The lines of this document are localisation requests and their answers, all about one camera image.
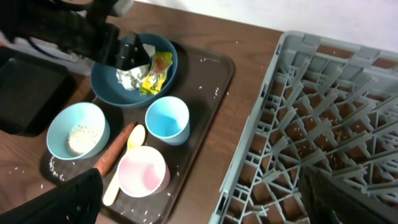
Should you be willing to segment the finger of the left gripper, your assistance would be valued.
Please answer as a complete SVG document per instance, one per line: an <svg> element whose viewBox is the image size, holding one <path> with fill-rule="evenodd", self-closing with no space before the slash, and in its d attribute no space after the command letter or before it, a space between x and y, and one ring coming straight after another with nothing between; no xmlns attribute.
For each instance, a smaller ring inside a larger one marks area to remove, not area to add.
<svg viewBox="0 0 398 224"><path fill-rule="evenodd" d="M119 41L115 68L130 70L147 64L150 64L150 56L137 33L133 32Z"/></svg>

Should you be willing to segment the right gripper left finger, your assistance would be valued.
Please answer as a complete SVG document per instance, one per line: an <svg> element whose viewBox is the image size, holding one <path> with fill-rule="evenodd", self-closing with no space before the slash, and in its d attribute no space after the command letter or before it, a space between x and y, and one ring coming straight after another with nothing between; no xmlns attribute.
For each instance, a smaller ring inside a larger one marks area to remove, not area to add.
<svg viewBox="0 0 398 224"><path fill-rule="evenodd" d="M48 192L1 214L1 223L95 223L103 181L91 168Z"/></svg>

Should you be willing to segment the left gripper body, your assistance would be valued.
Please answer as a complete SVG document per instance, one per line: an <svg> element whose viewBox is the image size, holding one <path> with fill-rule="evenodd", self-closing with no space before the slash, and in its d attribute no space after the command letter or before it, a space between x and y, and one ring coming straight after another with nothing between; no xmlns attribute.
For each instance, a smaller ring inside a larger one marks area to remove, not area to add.
<svg viewBox="0 0 398 224"><path fill-rule="evenodd" d="M119 28L103 23L96 27L83 20L63 31L58 47L64 52L73 52L95 62L116 67L119 50Z"/></svg>

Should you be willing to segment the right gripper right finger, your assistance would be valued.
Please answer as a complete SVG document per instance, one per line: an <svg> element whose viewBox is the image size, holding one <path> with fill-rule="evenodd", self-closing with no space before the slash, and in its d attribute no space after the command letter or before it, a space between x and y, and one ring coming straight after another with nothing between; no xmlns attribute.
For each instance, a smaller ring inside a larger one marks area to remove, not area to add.
<svg viewBox="0 0 398 224"><path fill-rule="evenodd" d="M311 223L397 224L397 210L311 167L299 174L298 191Z"/></svg>

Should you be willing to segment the white tissue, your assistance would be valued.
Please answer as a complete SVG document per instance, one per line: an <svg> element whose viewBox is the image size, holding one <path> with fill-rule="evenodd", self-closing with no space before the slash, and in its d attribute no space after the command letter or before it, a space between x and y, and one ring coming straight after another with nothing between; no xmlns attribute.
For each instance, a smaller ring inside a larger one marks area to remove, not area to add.
<svg viewBox="0 0 398 224"><path fill-rule="evenodd" d="M117 69L116 77L118 79L118 83L127 91L133 91L140 88L149 73L151 63L152 62L126 71Z"/></svg>

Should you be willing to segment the yellow snack wrapper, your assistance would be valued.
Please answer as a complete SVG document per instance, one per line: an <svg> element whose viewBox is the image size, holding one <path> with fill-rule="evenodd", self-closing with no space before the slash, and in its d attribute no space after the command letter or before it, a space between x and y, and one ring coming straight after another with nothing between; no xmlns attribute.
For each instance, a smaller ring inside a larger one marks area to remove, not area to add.
<svg viewBox="0 0 398 224"><path fill-rule="evenodd" d="M141 95L157 95L167 80L167 72L173 64L171 52L156 52L150 70L139 89Z"/></svg>

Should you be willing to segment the dark blue plate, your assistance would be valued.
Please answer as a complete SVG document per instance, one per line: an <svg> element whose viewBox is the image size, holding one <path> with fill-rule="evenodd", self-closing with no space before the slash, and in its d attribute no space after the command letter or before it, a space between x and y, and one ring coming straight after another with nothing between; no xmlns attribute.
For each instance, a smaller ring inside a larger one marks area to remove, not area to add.
<svg viewBox="0 0 398 224"><path fill-rule="evenodd" d="M139 90L125 90L116 78L116 69L101 63L95 63L91 71L91 89L103 102L121 108L142 108L150 105L156 99L164 96L171 88L177 76L178 54L174 45L165 37L155 34L139 34L143 44L155 46L158 51L171 52L173 64L167 72L167 79L160 93L142 95Z"/></svg>

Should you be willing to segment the white rice pile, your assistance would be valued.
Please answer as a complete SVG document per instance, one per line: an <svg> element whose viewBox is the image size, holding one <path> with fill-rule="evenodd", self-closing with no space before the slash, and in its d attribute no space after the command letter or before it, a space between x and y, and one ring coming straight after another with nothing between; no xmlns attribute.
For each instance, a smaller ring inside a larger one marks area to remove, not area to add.
<svg viewBox="0 0 398 224"><path fill-rule="evenodd" d="M98 142L98 133L87 125L79 124L69 133L67 144L76 155L87 153Z"/></svg>

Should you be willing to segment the pink cup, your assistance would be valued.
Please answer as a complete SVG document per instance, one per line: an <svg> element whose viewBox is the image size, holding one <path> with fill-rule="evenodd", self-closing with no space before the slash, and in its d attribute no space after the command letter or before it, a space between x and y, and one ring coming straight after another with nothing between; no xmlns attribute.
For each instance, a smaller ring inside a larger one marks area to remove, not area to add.
<svg viewBox="0 0 398 224"><path fill-rule="evenodd" d="M150 146L131 149L118 164L120 189L128 196L143 198L163 191L170 171L163 155Z"/></svg>

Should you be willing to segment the light blue bowl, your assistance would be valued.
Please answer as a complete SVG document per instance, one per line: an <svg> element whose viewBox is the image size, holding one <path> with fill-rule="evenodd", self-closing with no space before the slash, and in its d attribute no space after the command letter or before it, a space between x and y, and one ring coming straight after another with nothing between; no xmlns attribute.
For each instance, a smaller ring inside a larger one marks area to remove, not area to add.
<svg viewBox="0 0 398 224"><path fill-rule="evenodd" d="M109 123L100 107L81 102L65 108L51 122L47 148L60 160L87 159L105 148L109 136Z"/></svg>

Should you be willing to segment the light blue cup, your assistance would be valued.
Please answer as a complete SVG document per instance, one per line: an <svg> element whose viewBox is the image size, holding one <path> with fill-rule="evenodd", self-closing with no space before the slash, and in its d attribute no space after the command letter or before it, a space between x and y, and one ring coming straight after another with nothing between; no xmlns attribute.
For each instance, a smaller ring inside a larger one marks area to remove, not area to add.
<svg viewBox="0 0 398 224"><path fill-rule="evenodd" d="M190 135L188 106L175 96L155 100L148 107L144 120L151 135L172 146L183 144Z"/></svg>

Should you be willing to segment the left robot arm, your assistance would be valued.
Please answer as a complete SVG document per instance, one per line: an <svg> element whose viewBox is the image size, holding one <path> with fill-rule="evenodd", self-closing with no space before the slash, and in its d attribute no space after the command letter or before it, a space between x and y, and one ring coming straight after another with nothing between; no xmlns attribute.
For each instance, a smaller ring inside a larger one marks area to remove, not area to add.
<svg viewBox="0 0 398 224"><path fill-rule="evenodd" d="M55 44L74 53L120 70L146 65L150 56L137 34L119 40L119 28L108 16L122 14L118 1L93 0L86 4L65 1L1 1L1 32L9 42L20 37L36 50L33 39Z"/></svg>

